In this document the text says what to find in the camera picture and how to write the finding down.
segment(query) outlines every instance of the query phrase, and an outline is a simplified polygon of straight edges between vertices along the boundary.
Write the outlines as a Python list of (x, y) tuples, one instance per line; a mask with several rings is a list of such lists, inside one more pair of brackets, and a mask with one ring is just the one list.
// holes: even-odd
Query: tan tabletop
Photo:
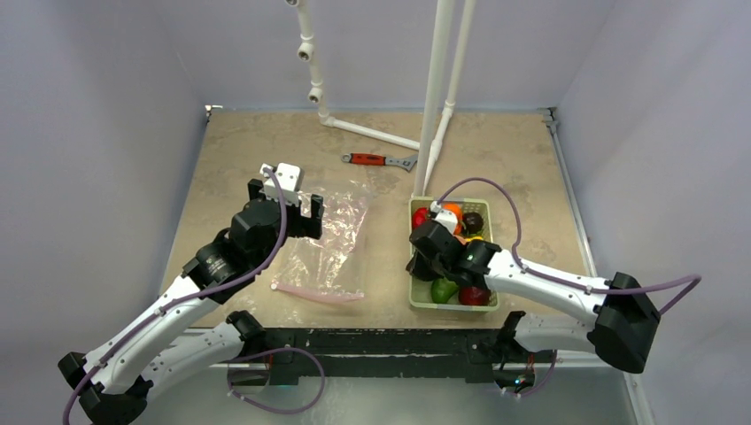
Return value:
[[(337, 118), (419, 140), (418, 113), (338, 113)], [(235, 310), (248, 310), (262, 325), (311, 328), (494, 328), (511, 310), (550, 313), (542, 305), (500, 295), (493, 313), (464, 313), (413, 308), (408, 301), (409, 260), (406, 204), (415, 170), (394, 166), (355, 166), (340, 156), (371, 152), (396, 158), (415, 151), (344, 130), (324, 127), (309, 112), (218, 112), (206, 129), (162, 290), (201, 246), (228, 227), (247, 202), (246, 183), (259, 178), (262, 163), (286, 162), (305, 170), (306, 182), (365, 182), (377, 197), (368, 210), (358, 250), (365, 298), (346, 305), (324, 305), (270, 289), (276, 262), (253, 285), (198, 321), (213, 327)], [(520, 254), (571, 273), (585, 272), (576, 226), (550, 135), (537, 114), (457, 113), (430, 180), (428, 195), (438, 196), (469, 176), (488, 177), (507, 188), (523, 224)], [(515, 239), (514, 216), (496, 189), (470, 183), (459, 197), (487, 200), (492, 209), (494, 242), (509, 247)]]

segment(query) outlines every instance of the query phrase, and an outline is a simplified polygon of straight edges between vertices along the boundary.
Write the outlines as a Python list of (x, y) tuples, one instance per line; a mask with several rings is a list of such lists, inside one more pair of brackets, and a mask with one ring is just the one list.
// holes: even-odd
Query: wrench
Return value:
[(383, 157), (372, 153), (346, 153), (342, 155), (342, 161), (361, 166), (398, 166), (408, 173), (417, 164), (417, 154), (406, 158)]

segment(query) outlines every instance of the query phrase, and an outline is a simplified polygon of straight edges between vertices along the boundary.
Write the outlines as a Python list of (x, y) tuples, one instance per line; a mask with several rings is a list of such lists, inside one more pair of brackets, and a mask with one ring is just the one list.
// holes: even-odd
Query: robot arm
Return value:
[[(639, 288), (637, 281), (618, 273), (611, 280), (568, 274), (524, 260), (520, 269), (511, 252), (497, 244), (475, 240), (467, 244), (452, 235), (455, 222), (428, 220), (409, 240), (415, 253), (407, 271), (431, 281), (446, 277), (462, 287), (475, 286), (528, 298), (567, 317), (541, 317), (511, 312), (499, 335), (503, 350), (516, 354), (543, 350), (593, 352), (609, 365), (641, 373), (652, 347), (660, 314), (645, 294), (605, 295), (592, 290)], [(526, 272), (581, 282), (586, 290), (566, 287)]]
[[(266, 170), (273, 170), (278, 188)], [(264, 164), (261, 172), (267, 181), (248, 182), (250, 201), (230, 227), (197, 251), (157, 301), (110, 341), (86, 354), (68, 353), (58, 363), (71, 387), (80, 386), (80, 404), (96, 425), (130, 423), (148, 400), (204, 367), (233, 359), (256, 341), (255, 332), (263, 331), (250, 314), (237, 312), (204, 337), (167, 348), (196, 320), (251, 284), (254, 276), (248, 274), (270, 261), (279, 241), (321, 237), (322, 197), (311, 196), (310, 217), (300, 211), (302, 171)], [(281, 209), (287, 216), (283, 235)]]

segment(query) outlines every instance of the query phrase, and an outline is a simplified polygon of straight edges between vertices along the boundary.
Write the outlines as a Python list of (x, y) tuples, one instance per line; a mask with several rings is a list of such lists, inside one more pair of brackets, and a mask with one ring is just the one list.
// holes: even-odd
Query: white wall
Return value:
[(157, 293), (205, 111), (147, 0), (0, 19), (0, 422), (59, 423), (58, 359)]
[(660, 424), (751, 423), (750, 40), (748, 1), (619, 0), (560, 107), (600, 273), (705, 278), (647, 363)]
[[(613, 1), (477, 2), (459, 107), (558, 104)], [(462, 1), (456, 3), (452, 40), (463, 7)], [(311, 106), (306, 100), (310, 74), (296, 54), (297, 13), (284, 0), (159, 4), (206, 103)], [(422, 108), (435, 0), (312, 0), (310, 5), (332, 106)]]

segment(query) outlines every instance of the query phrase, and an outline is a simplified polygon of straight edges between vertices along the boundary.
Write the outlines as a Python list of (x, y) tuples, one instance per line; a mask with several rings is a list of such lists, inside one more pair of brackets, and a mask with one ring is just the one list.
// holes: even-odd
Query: green basket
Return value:
[[(407, 225), (409, 226), (409, 232), (412, 233), (412, 214), (417, 211), (418, 208), (430, 209), (430, 203), (433, 202), (433, 197), (413, 197), (409, 200), (409, 216)], [(483, 216), (485, 226), (483, 228), (483, 239), (488, 242), (492, 242), (492, 225), (490, 206), (483, 199), (470, 199), (462, 197), (448, 197), (446, 202), (461, 205), (463, 213), (479, 213)], [(414, 247), (410, 244), (410, 255), (414, 254)], [(492, 293), (491, 299), (488, 305), (461, 305), (459, 304), (458, 295), (454, 295), (448, 300), (446, 304), (436, 304), (430, 297), (430, 285), (432, 282), (424, 282), (409, 276), (409, 304), (416, 308), (431, 308), (434, 310), (452, 310), (457, 312), (475, 312), (475, 313), (488, 313), (498, 310), (498, 294)]]

